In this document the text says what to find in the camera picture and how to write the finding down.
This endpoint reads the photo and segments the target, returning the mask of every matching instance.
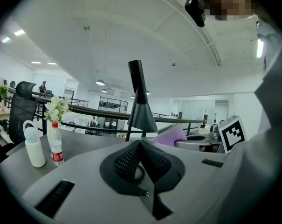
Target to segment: window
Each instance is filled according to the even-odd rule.
[[[126,113],[127,105],[128,105],[127,101],[100,97],[98,109],[106,110],[110,112]]]

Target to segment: black conical lamp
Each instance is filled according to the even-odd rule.
[[[141,60],[128,62],[128,67],[130,69],[135,99],[131,116],[127,122],[128,132],[126,141],[130,138],[131,127],[143,130],[142,137],[144,137],[146,133],[155,133],[158,129],[148,104],[142,62]]]

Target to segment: plastic water bottle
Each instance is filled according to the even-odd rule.
[[[52,123],[52,128],[49,132],[49,145],[51,147],[51,154],[56,166],[60,166],[64,163],[63,152],[62,152],[62,139],[60,131],[58,129],[58,122]]]

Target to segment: black vent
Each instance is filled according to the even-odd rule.
[[[210,160],[210,159],[204,159],[202,161],[202,163],[207,164],[207,165],[211,165],[211,166],[215,166],[215,167],[218,167],[218,168],[221,168],[224,165],[223,162],[218,162],[218,161],[214,161],[214,160]]]
[[[72,188],[73,182],[61,181],[43,200],[36,209],[44,215],[53,218]]]

